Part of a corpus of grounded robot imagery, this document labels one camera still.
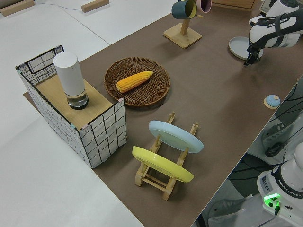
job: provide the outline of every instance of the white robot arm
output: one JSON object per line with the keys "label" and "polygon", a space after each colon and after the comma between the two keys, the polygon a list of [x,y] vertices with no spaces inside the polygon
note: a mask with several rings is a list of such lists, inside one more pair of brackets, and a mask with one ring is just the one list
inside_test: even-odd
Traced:
{"label": "white robot arm", "polygon": [[303,227],[303,143],[297,145],[293,159],[261,173],[257,185],[264,209]]}
{"label": "white robot arm", "polygon": [[303,33],[303,9],[296,0],[272,0],[266,17],[250,20],[248,58],[244,65],[259,61],[263,48],[292,47]]}

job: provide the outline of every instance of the yellow plate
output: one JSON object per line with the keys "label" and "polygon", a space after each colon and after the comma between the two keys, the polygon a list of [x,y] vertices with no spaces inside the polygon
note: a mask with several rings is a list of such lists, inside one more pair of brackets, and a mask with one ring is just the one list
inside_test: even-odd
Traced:
{"label": "yellow plate", "polygon": [[178,181],[190,182],[194,178],[194,175],[185,168],[149,150],[133,147],[133,156],[151,168],[167,176],[175,177]]}

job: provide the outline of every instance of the blue plate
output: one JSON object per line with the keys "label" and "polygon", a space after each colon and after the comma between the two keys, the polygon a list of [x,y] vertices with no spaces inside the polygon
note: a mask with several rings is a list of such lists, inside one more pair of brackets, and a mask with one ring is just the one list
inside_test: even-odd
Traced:
{"label": "blue plate", "polygon": [[175,125],[150,121],[149,129],[154,137],[160,135],[163,143],[178,150],[185,151],[188,148],[189,153],[198,153],[204,148],[203,143],[197,137]]}

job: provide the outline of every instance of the green light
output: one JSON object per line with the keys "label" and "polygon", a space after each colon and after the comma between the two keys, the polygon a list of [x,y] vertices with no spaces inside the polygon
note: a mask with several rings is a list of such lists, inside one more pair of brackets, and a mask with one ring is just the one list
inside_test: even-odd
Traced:
{"label": "green light", "polygon": [[277,199],[278,197],[280,197],[280,194],[278,193],[274,193],[272,195],[267,195],[267,196],[264,196],[264,203],[269,206],[269,203],[272,201],[272,200],[275,200]]}

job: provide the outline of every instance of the wire mesh basket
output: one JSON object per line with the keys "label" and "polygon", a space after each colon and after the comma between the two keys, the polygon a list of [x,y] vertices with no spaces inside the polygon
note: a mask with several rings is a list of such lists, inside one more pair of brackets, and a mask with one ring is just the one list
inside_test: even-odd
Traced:
{"label": "wire mesh basket", "polygon": [[91,168],[106,161],[126,143],[124,100],[120,99],[92,121],[77,129],[40,91],[38,85],[57,74],[53,58],[63,52],[57,46],[16,67],[37,109],[51,128],[65,140]]}

